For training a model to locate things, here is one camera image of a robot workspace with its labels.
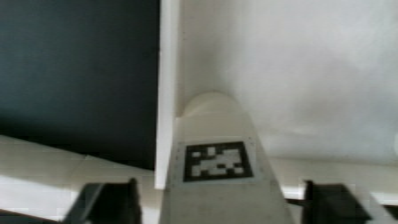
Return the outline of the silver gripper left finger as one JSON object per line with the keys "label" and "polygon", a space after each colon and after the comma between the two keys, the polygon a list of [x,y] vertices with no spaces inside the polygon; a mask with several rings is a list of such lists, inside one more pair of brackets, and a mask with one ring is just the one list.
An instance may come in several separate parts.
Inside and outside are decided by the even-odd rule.
{"label": "silver gripper left finger", "polygon": [[89,183],[62,224],[142,224],[139,183]]}

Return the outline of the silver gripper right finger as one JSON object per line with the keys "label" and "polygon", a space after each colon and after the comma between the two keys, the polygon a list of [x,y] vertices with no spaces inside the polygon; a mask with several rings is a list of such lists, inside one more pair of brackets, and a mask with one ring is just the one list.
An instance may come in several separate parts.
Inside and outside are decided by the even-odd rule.
{"label": "silver gripper right finger", "polygon": [[366,224],[373,220],[343,184],[306,181],[304,198],[288,203],[302,207],[301,224]]}

